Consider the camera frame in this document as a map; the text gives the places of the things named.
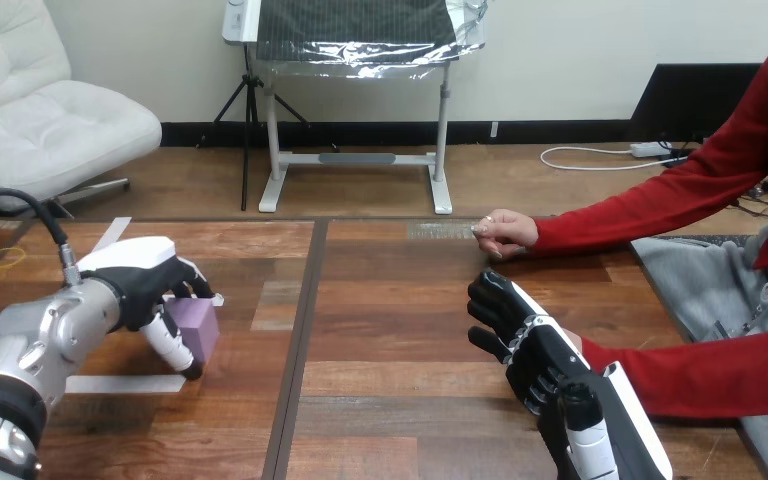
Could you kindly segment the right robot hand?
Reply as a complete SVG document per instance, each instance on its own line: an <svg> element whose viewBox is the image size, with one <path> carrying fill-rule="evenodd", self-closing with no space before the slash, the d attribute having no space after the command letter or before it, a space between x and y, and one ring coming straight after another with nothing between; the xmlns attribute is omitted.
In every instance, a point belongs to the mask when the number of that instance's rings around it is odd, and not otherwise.
<svg viewBox="0 0 768 480"><path fill-rule="evenodd" d="M670 479L673 468L622 365L593 368L531 296L491 268L468 287L469 341L493 355L560 479Z"/></svg>

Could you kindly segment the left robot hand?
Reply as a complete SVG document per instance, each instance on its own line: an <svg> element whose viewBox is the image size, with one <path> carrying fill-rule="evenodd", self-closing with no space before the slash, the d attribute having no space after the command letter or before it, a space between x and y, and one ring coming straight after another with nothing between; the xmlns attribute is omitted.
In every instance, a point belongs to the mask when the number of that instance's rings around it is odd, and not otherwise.
<svg viewBox="0 0 768 480"><path fill-rule="evenodd" d="M195 263L177 255L165 236L116 241L93 251L77 263L84 279L106 282L115 292L120 316L111 328L138 331L158 355L188 380L203 374L204 362L186 345L163 296L208 299L222 303Z"/></svg>

